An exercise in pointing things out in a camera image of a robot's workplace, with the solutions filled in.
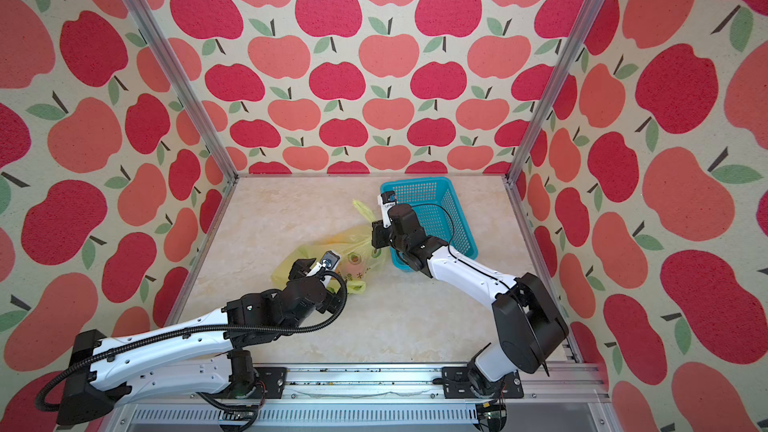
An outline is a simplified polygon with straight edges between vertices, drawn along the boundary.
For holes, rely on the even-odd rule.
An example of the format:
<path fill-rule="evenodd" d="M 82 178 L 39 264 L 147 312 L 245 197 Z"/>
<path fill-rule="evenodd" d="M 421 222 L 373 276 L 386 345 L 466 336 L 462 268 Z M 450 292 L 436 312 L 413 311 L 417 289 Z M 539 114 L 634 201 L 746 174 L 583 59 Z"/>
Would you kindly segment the aluminium right rear corner post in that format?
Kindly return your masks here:
<path fill-rule="evenodd" d="M 586 51 L 586 46 L 584 45 L 586 37 L 593 27 L 604 2 L 605 0 L 584 0 L 571 32 L 566 37 L 564 46 L 558 54 L 542 98 L 534 108 L 522 143 L 516 149 L 510 170 L 504 178 L 504 185 L 507 189 L 513 189 L 517 177 L 523 170 L 526 161 L 531 157 L 533 146 L 543 128 L 546 117 L 553 111 L 554 101 L 562 90 L 570 73 L 571 65 L 577 60 L 580 52 Z"/>

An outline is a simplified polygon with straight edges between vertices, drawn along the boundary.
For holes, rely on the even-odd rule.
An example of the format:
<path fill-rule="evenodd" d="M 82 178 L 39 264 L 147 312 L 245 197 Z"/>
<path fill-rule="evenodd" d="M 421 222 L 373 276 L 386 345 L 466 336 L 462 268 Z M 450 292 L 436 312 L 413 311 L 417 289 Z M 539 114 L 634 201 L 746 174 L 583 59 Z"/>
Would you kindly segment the aluminium left rear corner post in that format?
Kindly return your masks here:
<path fill-rule="evenodd" d="M 224 181 L 234 187 L 239 174 L 221 142 L 201 101 L 194 92 L 183 66 L 168 42 L 146 0 L 122 0 L 144 34 L 158 64 L 168 78 L 177 98 L 185 106 L 211 156 L 223 173 Z"/>

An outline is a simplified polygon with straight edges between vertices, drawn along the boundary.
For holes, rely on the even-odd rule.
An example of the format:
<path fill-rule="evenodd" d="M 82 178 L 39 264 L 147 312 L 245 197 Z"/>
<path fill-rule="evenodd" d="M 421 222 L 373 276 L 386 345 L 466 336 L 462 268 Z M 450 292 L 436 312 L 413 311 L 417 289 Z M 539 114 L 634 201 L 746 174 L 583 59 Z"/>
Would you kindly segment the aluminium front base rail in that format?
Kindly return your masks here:
<path fill-rule="evenodd" d="M 455 363 L 287 364 L 281 396 L 249 405 L 256 420 L 194 394 L 117 409 L 102 431 L 619 431 L 596 367 L 554 362 L 513 376 L 496 399 L 460 384 Z"/>

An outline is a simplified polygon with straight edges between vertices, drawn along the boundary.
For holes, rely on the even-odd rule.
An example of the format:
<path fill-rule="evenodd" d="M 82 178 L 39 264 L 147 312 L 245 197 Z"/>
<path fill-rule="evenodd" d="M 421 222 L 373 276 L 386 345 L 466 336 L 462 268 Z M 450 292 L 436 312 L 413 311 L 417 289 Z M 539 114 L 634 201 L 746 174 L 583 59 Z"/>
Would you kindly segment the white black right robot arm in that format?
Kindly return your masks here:
<path fill-rule="evenodd" d="M 532 273 L 504 274 L 461 254 L 449 241 L 430 235 L 414 208 L 379 197 L 382 218 L 372 224 L 372 246 L 389 247 L 412 270 L 452 285 L 492 312 L 497 339 L 467 363 L 474 395 L 501 395 L 506 378 L 548 372 L 547 359 L 569 335 L 558 306 Z"/>

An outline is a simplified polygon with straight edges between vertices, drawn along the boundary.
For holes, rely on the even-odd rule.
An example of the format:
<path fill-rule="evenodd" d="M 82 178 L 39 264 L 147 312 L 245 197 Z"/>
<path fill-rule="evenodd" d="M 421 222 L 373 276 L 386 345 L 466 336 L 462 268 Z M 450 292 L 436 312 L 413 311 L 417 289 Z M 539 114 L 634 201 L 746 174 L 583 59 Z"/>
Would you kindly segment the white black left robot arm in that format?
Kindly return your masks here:
<path fill-rule="evenodd" d="M 320 259 L 298 259 L 283 288 L 245 294 L 201 317 L 152 332 L 122 337 L 96 329 L 81 332 L 68 368 L 49 385 L 63 387 L 59 404 L 47 403 L 41 391 L 36 406 L 55 412 L 57 424 L 71 426 L 150 396 L 202 392 L 245 397 L 263 382 L 249 347 L 321 330 L 340 316 L 348 293 L 328 287 L 343 280 L 336 271 L 339 261 L 332 251 Z"/>

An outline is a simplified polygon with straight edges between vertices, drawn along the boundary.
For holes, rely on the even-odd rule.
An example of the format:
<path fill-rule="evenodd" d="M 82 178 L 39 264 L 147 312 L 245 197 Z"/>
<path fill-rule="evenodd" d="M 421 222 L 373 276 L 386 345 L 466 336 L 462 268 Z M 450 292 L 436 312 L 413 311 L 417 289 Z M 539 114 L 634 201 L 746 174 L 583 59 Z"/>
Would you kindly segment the yellow translucent plastic bag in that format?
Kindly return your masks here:
<path fill-rule="evenodd" d="M 327 251 L 332 251 L 340 257 L 336 272 L 347 283 L 349 293 L 360 295 L 365 292 L 366 277 L 384 269 L 390 262 L 390 254 L 371 245 L 372 223 L 376 220 L 374 211 L 359 200 L 354 200 L 352 204 L 364 222 L 335 235 L 299 245 L 272 272 L 271 282 L 275 287 L 282 288 L 287 284 L 296 260 L 313 259 L 314 266 Z"/>

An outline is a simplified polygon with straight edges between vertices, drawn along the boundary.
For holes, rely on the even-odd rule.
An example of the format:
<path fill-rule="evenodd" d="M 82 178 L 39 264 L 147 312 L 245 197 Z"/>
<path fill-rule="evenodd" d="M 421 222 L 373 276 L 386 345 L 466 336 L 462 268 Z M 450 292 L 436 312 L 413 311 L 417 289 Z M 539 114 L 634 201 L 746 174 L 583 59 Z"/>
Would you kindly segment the aluminium corner post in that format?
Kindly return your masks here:
<path fill-rule="evenodd" d="M 564 46 L 558 54 L 542 98 L 534 108 L 522 143 L 516 149 L 510 170 L 504 178 L 504 185 L 507 189 L 513 189 L 517 177 L 523 170 L 526 161 L 531 157 L 533 146 L 543 128 L 546 117 L 553 111 L 554 101 L 562 90 L 570 73 L 571 65 L 577 60 L 580 52 L 586 51 L 586 46 L 584 45 L 586 37 L 593 27 L 604 2 L 605 0 L 584 0 L 571 32 L 566 37 Z"/>
<path fill-rule="evenodd" d="M 221 142 L 201 101 L 194 92 L 183 66 L 168 42 L 146 0 L 122 0 L 144 34 L 158 64 L 168 78 L 177 98 L 185 106 L 211 156 L 223 173 L 224 181 L 234 187 L 239 174 Z"/>

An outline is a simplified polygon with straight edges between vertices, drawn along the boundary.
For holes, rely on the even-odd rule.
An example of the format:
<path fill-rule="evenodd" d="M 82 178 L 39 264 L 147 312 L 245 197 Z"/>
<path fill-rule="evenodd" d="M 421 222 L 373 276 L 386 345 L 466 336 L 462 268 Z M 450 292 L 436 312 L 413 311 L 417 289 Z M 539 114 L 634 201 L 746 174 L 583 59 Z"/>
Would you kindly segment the teal plastic mesh basket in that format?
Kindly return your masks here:
<path fill-rule="evenodd" d="M 412 206 L 428 235 L 449 241 L 470 259 L 479 251 L 453 183 L 447 177 L 425 177 L 385 182 L 380 193 L 393 192 L 398 203 Z"/>

